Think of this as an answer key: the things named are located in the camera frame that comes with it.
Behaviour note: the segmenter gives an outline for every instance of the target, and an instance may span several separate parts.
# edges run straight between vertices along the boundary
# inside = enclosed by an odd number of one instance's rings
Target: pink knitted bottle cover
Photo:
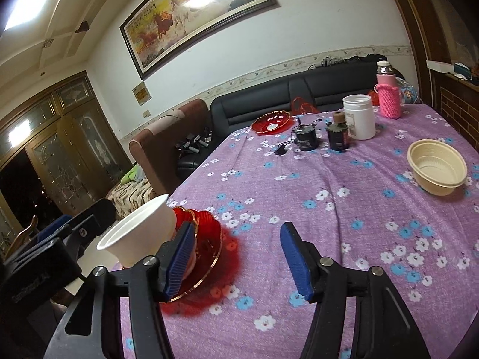
[[[387,118],[400,118],[401,101],[399,100],[399,89],[386,83],[378,83],[375,89],[379,94],[379,111],[381,115]]]

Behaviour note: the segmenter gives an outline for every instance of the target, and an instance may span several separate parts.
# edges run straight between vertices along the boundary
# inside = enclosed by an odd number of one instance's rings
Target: metal screw
[[[93,270],[92,270],[92,273],[93,275],[95,275],[95,277],[99,277],[100,275],[103,275],[106,271],[106,268],[103,267],[103,266],[98,266],[98,267],[95,267]]]
[[[331,266],[334,263],[334,260],[332,260],[329,256],[324,256],[319,260],[319,262],[322,266]]]
[[[147,256],[146,258],[143,259],[143,264],[145,266],[151,266],[156,263],[156,258],[154,256]]]
[[[371,272],[373,275],[380,276],[384,273],[384,270],[379,266],[373,266],[373,268],[371,268]]]

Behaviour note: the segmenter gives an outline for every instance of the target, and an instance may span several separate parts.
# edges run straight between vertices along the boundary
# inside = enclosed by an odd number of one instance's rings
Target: dark doorway
[[[38,217],[42,230],[62,215],[49,196],[23,149],[0,171],[0,190],[23,228]]]

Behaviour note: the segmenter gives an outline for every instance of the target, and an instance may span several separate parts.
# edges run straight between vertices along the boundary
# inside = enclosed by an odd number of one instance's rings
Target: pink thermos
[[[378,62],[378,84],[375,90],[379,96],[381,115],[387,118],[401,117],[401,100],[396,75],[389,61]]]

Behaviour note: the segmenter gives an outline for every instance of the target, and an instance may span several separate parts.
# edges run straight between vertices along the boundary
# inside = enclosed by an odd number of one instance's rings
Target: framed painting
[[[120,30],[141,79],[194,42],[275,0],[144,0]]]

